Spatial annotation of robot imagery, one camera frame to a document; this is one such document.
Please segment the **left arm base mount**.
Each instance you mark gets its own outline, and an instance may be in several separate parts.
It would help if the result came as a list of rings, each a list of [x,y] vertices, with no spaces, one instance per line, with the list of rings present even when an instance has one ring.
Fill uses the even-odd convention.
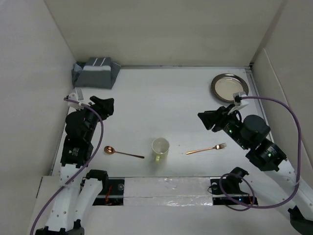
[[[95,177],[104,185],[101,192],[96,197],[94,206],[123,206],[124,202],[124,178],[106,178],[103,183],[103,177]]]

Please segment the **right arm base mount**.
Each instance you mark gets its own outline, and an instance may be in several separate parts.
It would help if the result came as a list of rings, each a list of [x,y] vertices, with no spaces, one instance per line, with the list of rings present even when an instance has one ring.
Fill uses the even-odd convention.
[[[223,206],[232,206],[235,205],[234,202],[229,200],[221,191],[219,185],[220,177],[211,177],[210,178],[210,186],[207,191],[212,194],[213,205],[223,205]],[[236,178],[235,176],[225,176],[222,178],[222,187],[227,194],[229,194],[233,199],[241,201],[250,205],[258,205],[257,198],[253,200],[252,195],[243,192],[240,189],[240,183],[242,183],[242,179]]]

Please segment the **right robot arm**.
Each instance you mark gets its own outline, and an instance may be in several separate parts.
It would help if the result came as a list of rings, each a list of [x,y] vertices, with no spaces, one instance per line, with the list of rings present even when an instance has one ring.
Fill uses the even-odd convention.
[[[266,137],[270,127],[259,116],[249,115],[242,119],[234,104],[216,111],[198,113],[206,129],[223,130],[242,149],[246,157],[260,171],[265,172],[280,188],[289,194],[282,202],[265,208],[285,207],[292,227],[302,235],[313,233],[313,189],[300,176],[301,168],[294,170],[286,154]]]

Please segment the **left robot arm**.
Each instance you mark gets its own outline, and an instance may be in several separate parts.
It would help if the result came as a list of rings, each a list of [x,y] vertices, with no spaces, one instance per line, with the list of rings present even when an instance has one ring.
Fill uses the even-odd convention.
[[[59,188],[35,218],[32,235],[83,235],[96,197],[109,189],[107,172],[88,166],[100,148],[91,143],[95,129],[100,125],[104,131],[103,121],[113,115],[114,99],[92,96],[84,103],[70,94],[64,100],[75,111],[66,117]]]

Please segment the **grey cloth placemat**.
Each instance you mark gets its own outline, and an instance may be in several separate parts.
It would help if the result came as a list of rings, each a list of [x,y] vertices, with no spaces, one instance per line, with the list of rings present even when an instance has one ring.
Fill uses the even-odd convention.
[[[121,66],[110,57],[91,57],[87,62],[76,62],[71,70],[75,88],[88,87],[111,90]]]

